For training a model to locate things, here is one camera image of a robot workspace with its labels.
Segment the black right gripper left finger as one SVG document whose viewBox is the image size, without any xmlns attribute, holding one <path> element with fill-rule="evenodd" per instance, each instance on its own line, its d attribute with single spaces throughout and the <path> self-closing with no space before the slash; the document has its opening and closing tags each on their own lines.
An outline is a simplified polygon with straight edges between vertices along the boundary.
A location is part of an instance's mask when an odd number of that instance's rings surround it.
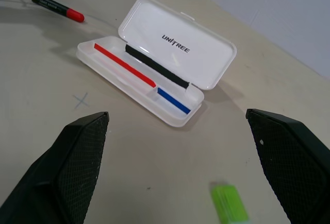
<svg viewBox="0 0 330 224">
<path fill-rule="evenodd" d="M 108 112 L 66 125 L 1 206 L 1 223 L 84 223 L 100 173 Z"/>
</svg>

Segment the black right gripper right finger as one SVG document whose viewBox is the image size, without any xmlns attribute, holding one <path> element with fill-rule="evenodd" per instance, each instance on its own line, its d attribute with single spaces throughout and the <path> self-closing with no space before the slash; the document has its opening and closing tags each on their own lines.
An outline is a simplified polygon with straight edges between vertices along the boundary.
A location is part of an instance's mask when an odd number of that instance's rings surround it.
<svg viewBox="0 0 330 224">
<path fill-rule="evenodd" d="M 291 223 L 329 223 L 329 149 L 300 121 L 247 109 L 263 173 Z"/>
</svg>

